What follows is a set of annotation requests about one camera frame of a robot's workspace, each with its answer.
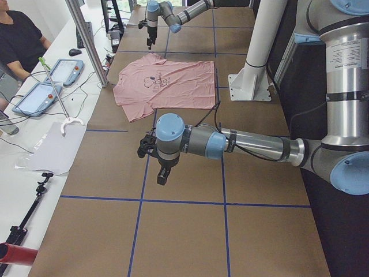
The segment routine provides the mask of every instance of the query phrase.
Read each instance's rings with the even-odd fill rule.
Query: robotic arm
[[[178,15],[173,14],[173,6],[171,2],[164,1],[158,3],[156,1],[150,0],[147,6],[147,18],[141,20],[138,27],[142,29],[147,27],[149,37],[147,38],[147,45],[151,50],[151,46],[155,44],[157,38],[157,21],[158,17],[161,16],[165,23],[169,26],[173,33],[177,33],[181,30],[182,25],[189,22],[194,17],[199,14],[213,9],[214,7],[226,6],[223,0],[200,0],[193,6],[179,13]]]
[[[157,122],[156,135],[146,135],[138,149],[139,157],[148,154],[159,160],[158,183],[166,183],[181,152],[210,159],[220,159],[223,152],[241,152],[290,162],[348,194],[369,193],[368,2],[298,2],[296,42],[326,44],[328,132],[322,141],[290,140],[209,125],[194,127],[185,125],[178,115],[166,114]]]

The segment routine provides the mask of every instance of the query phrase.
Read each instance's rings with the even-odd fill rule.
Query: white column
[[[265,65],[287,0],[261,0],[244,68],[228,76],[231,100],[270,101]]]

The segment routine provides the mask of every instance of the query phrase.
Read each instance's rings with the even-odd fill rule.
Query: person's arm
[[[42,36],[41,38],[40,38],[40,41],[41,41],[41,43],[42,43],[42,45],[43,45],[43,47],[47,50],[49,47],[50,47],[50,45],[51,45],[51,42],[47,39],[47,38],[45,38],[44,36]]]
[[[7,64],[10,70],[18,76],[21,80],[26,79],[29,76],[29,72],[25,71],[20,61],[14,61]]]

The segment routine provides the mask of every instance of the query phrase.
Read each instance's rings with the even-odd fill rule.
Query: metal frame
[[[69,9],[69,12],[76,24],[77,30],[79,31],[84,46],[86,47],[88,57],[91,60],[92,66],[96,72],[97,77],[100,80],[101,86],[105,88],[108,85],[108,79],[106,73],[101,65],[99,55],[97,54],[95,45],[93,44],[92,38],[90,37],[85,19],[83,17],[82,11],[78,5],[78,2],[74,0],[65,0]]]
[[[297,49],[297,44],[295,43],[295,29],[292,31],[291,37],[289,38],[289,42],[284,50],[284,54],[282,59],[278,65],[276,75],[274,76],[274,80],[278,86],[281,85],[284,75],[288,69],[289,64],[292,61],[293,55]]]
[[[137,1],[136,0],[128,0],[128,4],[129,4],[129,9],[132,12],[135,5],[137,5]]]

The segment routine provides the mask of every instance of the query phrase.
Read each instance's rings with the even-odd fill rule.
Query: black cable
[[[80,110],[78,111],[78,113],[77,113],[77,115],[75,117],[78,117],[80,115],[83,107],[85,106],[85,101],[86,101],[87,96],[88,96],[87,92],[85,92],[82,88],[80,88],[80,90],[82,90],[84,92],[84,94],[86,94],[86,96],[85,96],[85,99],[83,99],[82,104],[81,104],[81,107],[80,107]]]
[[[118,11],[120,11],[120,12],[124,12],[124,13],[132,13],[132,12],[128,12],[128,11],[126,11],[126,10],[119,10],[119,9],[118,9]]]
[[[265,66],[265,69],[266,69],[266,74],[268,75],[268,77],[271,79],[273,85],[274,85],[274,88],[276,89],[278,95],[281,95],[280,93],[280,89],[279,89],[279,86],[277,85],[276,81],[274,80],[274,77],[272,76],[272,73],[270,71],[270,68],[269,68],[269,62],[267,63],[267,65]]]
[[[67,95],[63,96],[61,99],[67,98],[67,97],[68,97],[68,96],[70,96],[71,94],[75,93],[75,92],[76,92],[76,90],[78,90],[78,89],[79,89],[79,88],[81,88],[84,84],[86,84],[86,83],[87,83],[87,81],[92,77],[92,75],[93,75],[94,73],[95,73],[95,71],[94,71],[94,72],[91,72],[91,73],[88,75],[87,79],[86,79],[82,84],[80,84],[77,88],[75,88],[71,93],[69,93],[69,94],[67,94]]]
[[[37,82],[41,82],[39,79],[37,79],[34,75],[30,75],[33,79],[35,79]]]
[[[217,113],[218,113],[218,108],[219,108],[219,106],[220,106],[220,101],[218,102],[218,104],[219,104],[219,105],[217,106],[217,108],[215,109],[215,112],[214,112],[214,124],[215,124],[215,128],[218,130],[218,132],[222,134],[221,129],[219,128],[218,123],[217,123]],[[242,150],[242,151],[243,151],[243,152],[245,152],[245,153],[250,154],[251,156],[254,156],[254,157],[258,158],[258,159],[267,160],[267,161],[269,161],[269,162],[279,162],[279,161],[281,161],[281,160],[283,160],[283,159],[284,159],[284,157],[283,157],[283,156],[281,156],[279,159],[272,159],[272,158],[267,157],[267,156],[265,156],[265,155],[263,155],[263,154],[259,154],[259,153],[255,153],[255,152],[253,152],[253,151],[251,151],[251,150],[247,150],[247,149],[245,149],[244,147],[239,146],[238,144],[235,144],[235,147],[239,148],[240,150]]]
[[[13,123],[9,123],[9,124],[1,124],[1,125],[0,125],[0,127],[1,127],[1,126],[9,126],[9,125],[18,124],[18,123],[21,123],[21,122],[23,122],[23,121],[26,121],[28,118],[30,118],[30,117],[26,117],[26,118],[24,118],[24,119],[22,119],[22,120],[20,120],[20,121],[18,121],[18,122],[13,122]]]
[[[34,72],[34,73],[32,73],[32,74],[28,75],[26,78],[24,78],[24,80],[22,81],[22,85],[24,84],[25,80],[27,80],[27,79],[28,79],[28,77],[33,77],[34,75],[39,74],[39,73],[44,73],[44,74],[46,74],[46,72],[45,72],[45,71],[37,71],[37,72]]]
[[[18,106],[18,104],[13,104],[11,101],[9,101],[7,98],[6,98],[6,96],[4,95],[4,93],[2,93],[1,91],[0,91],[0,93],[4,96],[4,98],[5,98],[5,100],[9,103],[9,104],[12,104],[14,107],[18,107],[19,108],[19,106]],[[14,99],[15,97],[18,97],[18,96],[21,96],[21,95],[14,95],[13,97],[12,97],[12,99]],[[21,111],[21,113],[23,114],[23,116],[20,116],[20,117],[14,117],[14,118],[9,118],[9,120],[14,120],[14,119],[18,119],[18,118],[24,118],[24,117],[27,117],[26,119],[28,119],[28,118],[30,118],[31,117],[31,115],[32,114],[34,114],[34,113],[38,113],[39,111],[35,111],[34,113],[31,113],[31,114],[25,114],[21,109],[19,109],[20,111]]]
[[[209,111],[208,113],[206,113],[206,115],[199,121],[197,122],[197,124],[195,125],[195,127],[198,127],[198,125],[202,124],[204,120],[206,120],[206,118],[209,116],[209,114],[214,111],[214,110],[217,110],[218,107],[220,105],[220,101],[218,101]]]
[[[14,146],[18,146],[19,148],[22,148],[24,151],[27,151],[27,152],[28,152],[28,153],[30,153],[30,154],[34,154],[34,152],[28,151],[27,149],[23,148],[22,146],[20,146],[20,145],[18,145],[18,144],[10,143],[10,142],[8,142],[8,141],[4,140],[2,137],[0,137],[0,140],[5,141],[6,143],[9,143],[9,144],[14,145]]]
[[[148,18],[147,18],[148,4],[149,4],[149,0],[147,0],[147,1],[146,1],[146,7],[145,7],[145,21],[148,19]]]
[[[326,104],[327,104],[327,102],[323,102],[323,103],[321,103],[319,106],[316,106],[315,108],[312,108],[312,109],[310,109],[310,110],[303,111],[303,112],[301,112],[301,113],[298,113],[298,114],[293,115],[293,116],[291,117],[291,119],[289,120],[289,125],[288,125],[289,133],[290,133],[290,134],[292,133],[292,121],[293,121],[296,117],[298,117],[298,116],[300,116],[300,115],[303,115],[303,114],[311,113],[312,111],[315,111],[315,110],[317,110],[317,109],[319,109],[319,108],[321,108],[321,107],[325,106]]]
[[[23,98],[24,97],[24,95],[14,95],[14,96],[12,96],[12,98],[10,98],[10,100],[8,101],[9,103],[10,102],[12,102],[12,100],[14,99],[14,98]]]
[[[62,114],[62,115],[64,115],[64,113],[55,113],[55,114],[42,113],[42,114],[47,114],[47,115],[58,115],[58,114]]]

